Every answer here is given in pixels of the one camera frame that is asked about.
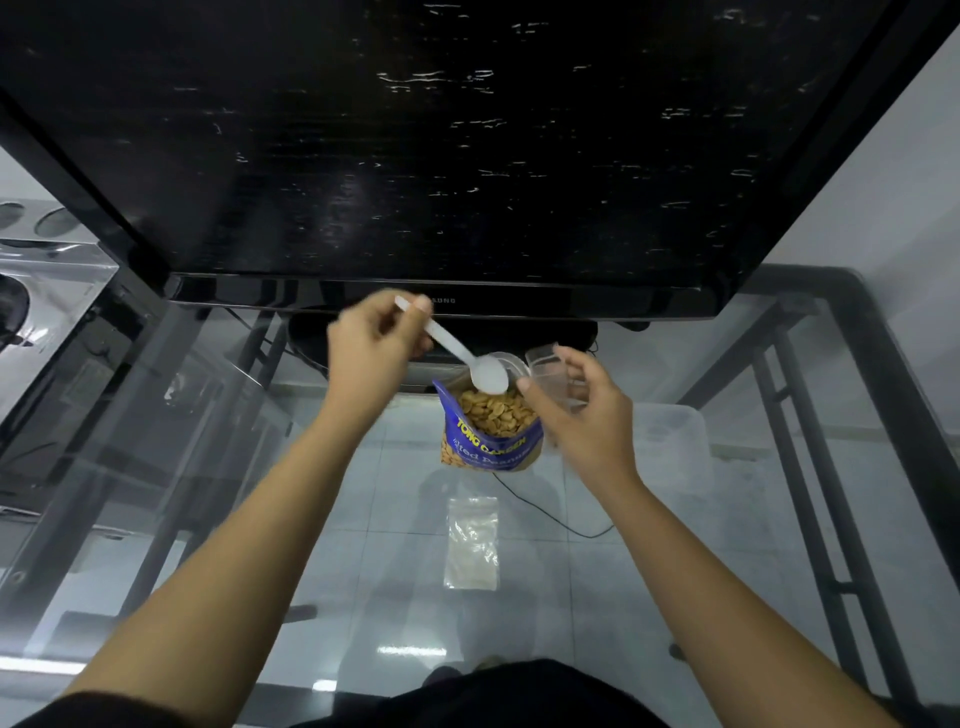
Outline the person's left hand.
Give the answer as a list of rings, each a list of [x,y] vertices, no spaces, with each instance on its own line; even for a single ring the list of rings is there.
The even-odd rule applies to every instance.
[[[394,357],[376,339],[376,292],[342,310],[328,326],[325,408],[368,429],[400,390],[411,360]]]

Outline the person's right hand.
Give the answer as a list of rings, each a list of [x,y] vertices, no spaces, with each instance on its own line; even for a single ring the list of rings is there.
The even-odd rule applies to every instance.
[[[580,412],[559,410],[549,423],[541,422],[586,488],[608,507],[642,485],[633,446],[633,402],[594,356],[559,346],[570,359],[579,355],[590,397]]]

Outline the clear plastic container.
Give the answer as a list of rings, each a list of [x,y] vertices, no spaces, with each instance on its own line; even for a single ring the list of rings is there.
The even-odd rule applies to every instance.
[[[567,414],[583,410],[590,400],[590,383],[586,379],[580,355],[572,359],[569,352],[554,343],[540,346],[526,352],[526,363],[532,378],[557,403],[557,413],[563,410]],[[545,424],[549,424],[551,415],[538,415]]]

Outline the white plastic spoon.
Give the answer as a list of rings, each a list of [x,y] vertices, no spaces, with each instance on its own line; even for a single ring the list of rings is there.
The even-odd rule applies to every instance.
[[[488,395],[501,395],[508,391],[509,373],[497,357],[471,353],[455,336],[432,319],[426,321],[424,330],[439,346],[467,366],[471,382],[478,391]]]

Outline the person's left forearm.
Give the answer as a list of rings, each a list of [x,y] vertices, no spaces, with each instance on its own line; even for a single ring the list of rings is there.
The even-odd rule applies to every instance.
[[[124,698],[191,728],[231,728],[381,412],[329,395],[243,504],[115,628],[61,701]]]

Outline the person's right forearm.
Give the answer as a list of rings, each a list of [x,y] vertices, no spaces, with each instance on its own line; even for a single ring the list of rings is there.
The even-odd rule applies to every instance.
[[[717,558],[635,470],[586,482],[726,728],[901,728]]]

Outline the roasted peanuts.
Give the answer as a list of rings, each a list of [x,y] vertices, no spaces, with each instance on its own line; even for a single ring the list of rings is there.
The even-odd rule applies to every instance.
[[[534,424],[537,415],[516,390],[485,394],[467,389],[457,395],[464,421],[474,431],[494,438],[510,438]]]

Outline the blue peanut bag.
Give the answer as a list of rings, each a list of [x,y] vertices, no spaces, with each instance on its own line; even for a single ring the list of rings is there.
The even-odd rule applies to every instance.
[[[473,430],[466,422],[457,396],[477,390],[467,373],[449,382],[433,380],[442,409],[440,460],[443,464],[476,471],[509,473],[526,469],[540,456],[545,431],[539,416],[510,438],[495,438]]]

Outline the clear plastic storage box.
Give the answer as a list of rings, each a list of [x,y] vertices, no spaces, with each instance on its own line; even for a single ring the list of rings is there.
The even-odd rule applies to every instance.
[[[651,402],[632,405],[632,443],[644,483],[661,494],[707,494],[714,468],[702,414],[689,406]]]

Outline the small clear zip bag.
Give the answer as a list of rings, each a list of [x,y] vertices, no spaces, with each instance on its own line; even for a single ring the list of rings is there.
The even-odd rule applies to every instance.
[[[499,587],[499,501],[492,496],[451,498],[443,585],[450,590]]]

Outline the black flat screen television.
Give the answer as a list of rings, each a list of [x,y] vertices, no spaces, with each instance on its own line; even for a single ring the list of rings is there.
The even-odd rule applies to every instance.
[[[960,0],[0,0],[0,142],[159,295],[709,319]]]

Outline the person's black shirt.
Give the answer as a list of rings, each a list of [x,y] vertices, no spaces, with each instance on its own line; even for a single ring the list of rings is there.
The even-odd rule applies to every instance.
[[[107,692],[67,695],[11,728],[201,728],[182,710]],[[427,680],[284,728],[669,728],[630,694],[549,659]]]

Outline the silver metal appliance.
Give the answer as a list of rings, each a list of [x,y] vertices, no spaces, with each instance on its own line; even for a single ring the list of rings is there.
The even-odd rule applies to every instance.
[[[58,202],[0,196],[0,424],[117,270]]]

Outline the black metal table frame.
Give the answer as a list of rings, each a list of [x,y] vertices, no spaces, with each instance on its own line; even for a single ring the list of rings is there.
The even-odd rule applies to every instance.
[[[55,699],[319,409],[283,383],[300,312],[169,304],[116,281],[0,425],[0,728]],[[960,423],[943,430],[865,281],[763,265],[709,323],[589,318],[635,403],[698,410],[714,488],[654,491],[911,726],[960,728]],[[552,659],[676,726],[717,726],[620,534],[549,445],[516,474],[441,463],[399,395],[239,715],[284,728],[482,658]],[[451,499],[499,502],[497,590],[445,586]]]

